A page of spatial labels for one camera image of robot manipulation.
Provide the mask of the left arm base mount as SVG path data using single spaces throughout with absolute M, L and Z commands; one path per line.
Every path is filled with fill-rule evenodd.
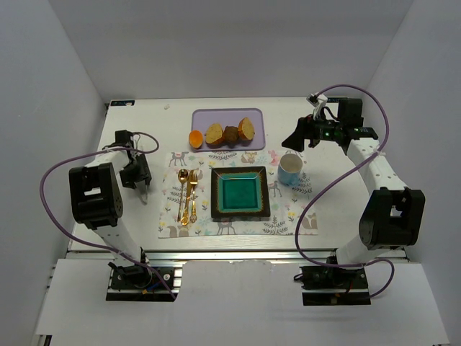
M 174 302 L 179 289 L 174 287 L 176 269 L 174 267 L 155 267 L 160 275 L 144 267 L 131 265 L 111 268 L 106 292 L 106 301 L 117 302 Z

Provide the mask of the speckled yellow bread slice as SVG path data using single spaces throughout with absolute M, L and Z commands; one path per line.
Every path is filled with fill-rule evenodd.
M 224 130 L 219 123 L 213 123 L 205 133 L 205 143 L 212 148 L 219 147 L 225 141 Z

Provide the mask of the blue label sticker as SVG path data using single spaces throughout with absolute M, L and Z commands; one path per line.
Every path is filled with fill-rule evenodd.
M 131 107 L 135 104 L 134 99 L 129 99 L 129 100 L 112 100 L 110 102 L 111 107 Z

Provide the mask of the animal print placemat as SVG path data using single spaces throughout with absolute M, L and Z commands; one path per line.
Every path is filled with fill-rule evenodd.
M 158 222 L 160 238 L 187 236 L 222 235 L 292 235 L 295 224 L 303 208 L 313 197 L 313 180 L 302 170 L 300 182 L 294 187 L 282 185 L 277 176 L 279 159 L 284 151 L 215 151 L 215 152 L 171 152 L 166 155 L 166 168 L 162 179 L 161 202 Z M 266 168 L 269 205 L 271 215 L 268 219 L 242 218 L 214 221 L 212 210 L 212 169 L 221 167 Z M 196 210 L 198 220 L 190 226 L 177 221 L 179 204 L 184 202 L 185 193 L 177 174 L 181 168 L 197 172 Z

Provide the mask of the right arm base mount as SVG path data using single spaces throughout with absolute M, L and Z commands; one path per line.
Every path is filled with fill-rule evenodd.
M 371 304 L 364 269 L 304 266 L 293 280 L 301 284 L 304 306 L 366 306 Z

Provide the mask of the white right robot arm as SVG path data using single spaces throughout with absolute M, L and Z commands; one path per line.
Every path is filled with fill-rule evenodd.
M 311 95 L 313 113 L 299 118 L 282 147 L 302 152 L 321 141 L 338 144 L 357 167 L 370 195 L 359 220 L 359 233 L 335 252 L 336 263 L 346 269 L 365 265 L 390 249 L 412 246 L 419 236 L 426 198 L 401 180 L 388 163 L 382 141 L 363 125 L 362 101 L 341 98 L 338 112 L 326 117 L 328 101 Z

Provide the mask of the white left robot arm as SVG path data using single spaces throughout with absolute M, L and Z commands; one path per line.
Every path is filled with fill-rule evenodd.
M 73 217 L 94 231 L 112 249 L 113 267 L 129 267 L 132 260 L 146 261 L 143 249 L 135 243 L 121 221 L 121 187 L 138 190 L 146 199 L 151 171 L 146 155 L 135 146 L 135 134 L 128 130 L 115 133 L 115 142 L 82 167 L 69 170 Z

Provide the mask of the lavender tray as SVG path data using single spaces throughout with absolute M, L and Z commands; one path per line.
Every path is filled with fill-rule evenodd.
M 226 126 L 238 126 L 240 121 L 247 117 L 253 124 L 255 135 L 252 141 L 239 140 L 235 145 L 222 143 L 219 146 L 209 146 L 203 143 L 194 151 L 260 151 L 266 146 L 263 112 L 258 108 L 226 108 L 226 109 L 198 109 L 192 113 L 191 130 L 198 130 L 205 136 L 206 130 L 213 124 L 219 123 L 223 130 Z

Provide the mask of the orange bread piece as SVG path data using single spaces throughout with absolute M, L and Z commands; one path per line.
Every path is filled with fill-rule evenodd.
M 199 148 L 201 148 L 202 144 L 203 144 L 203 135 L 200 131 L 198 130 L 192 130 L 190 133 L 189 133 L 189 145 L 197 150 Z

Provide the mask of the silver metal tongs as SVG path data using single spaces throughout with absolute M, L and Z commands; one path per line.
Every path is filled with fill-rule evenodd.
M 151 181 L 151 173 L 145 154 L 138 156 L 138 163 L 140 167 L 140 180 L 138 182 L 138 189 L 140 191 L 140 198 L 144 205 L 148 204 L 148 187 Z

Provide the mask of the aluminium rail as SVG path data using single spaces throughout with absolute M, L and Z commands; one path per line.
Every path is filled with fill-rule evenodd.
M 151 261 L 189 261 L 189 260 L 303 260 L 297 251 L 192 251 L 159 252 L 147 251 L 146 257 Z M 69 251 L 66 259 L 70 260 L 110 260 L 112 254 L 97 251 Z

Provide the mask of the black and teal square plate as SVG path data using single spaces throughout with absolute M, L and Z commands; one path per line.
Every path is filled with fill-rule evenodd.
M 270 217 L 266 168 L 252 166 L 212 169 L 210 215 L 213 219 Z

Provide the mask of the light blue mug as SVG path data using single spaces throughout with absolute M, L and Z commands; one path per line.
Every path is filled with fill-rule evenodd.
M 283 185 L 295 187 L 299 183 L 302 168 L 303 160 L 299 156 L 285 154 L 279 160 L 277 178 Z

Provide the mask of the gold fork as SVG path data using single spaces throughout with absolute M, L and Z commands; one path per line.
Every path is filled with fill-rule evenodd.
M 191 215 L 189 217 L 190 223 L 195 223 L 197 221 L 197 210 L 196 210 L 196 188 L 198 185 L 198 176 L 195 170 L 192 170 L 191 177 L 191 197 L 190 201 L 192 202 Z

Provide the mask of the gold spoon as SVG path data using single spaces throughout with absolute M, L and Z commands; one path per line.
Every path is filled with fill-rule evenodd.
M 182 218 L 182 200 L 183 200 L 183 194 L 184 194 L 184 186 L 187 183 L 188 176 L 189 176 L 189 171 L 187 169 L 180 169 L 177 175 L 177 178 L 181 185 L 180 195 L 179 195 L 179 209 L 178 209 L 177 219 L 176 219 L 178 222 L 180 222 Z

